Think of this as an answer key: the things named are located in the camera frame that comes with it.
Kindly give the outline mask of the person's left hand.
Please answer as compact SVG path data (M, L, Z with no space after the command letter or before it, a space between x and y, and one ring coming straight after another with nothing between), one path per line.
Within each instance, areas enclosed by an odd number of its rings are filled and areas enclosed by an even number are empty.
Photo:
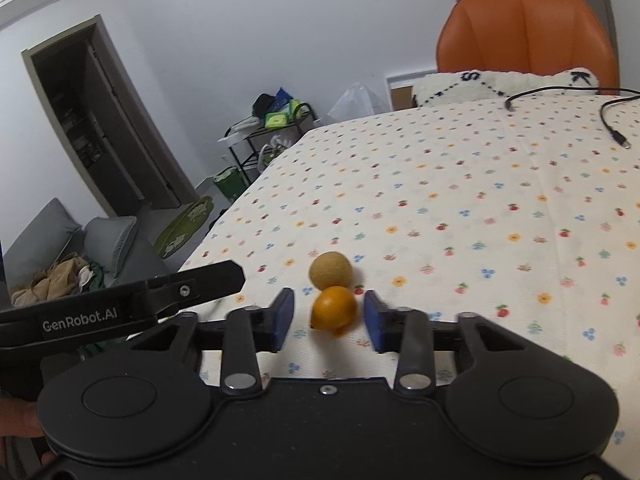
M23 479L52 457L35 402L2 396L1 469L13 478Z

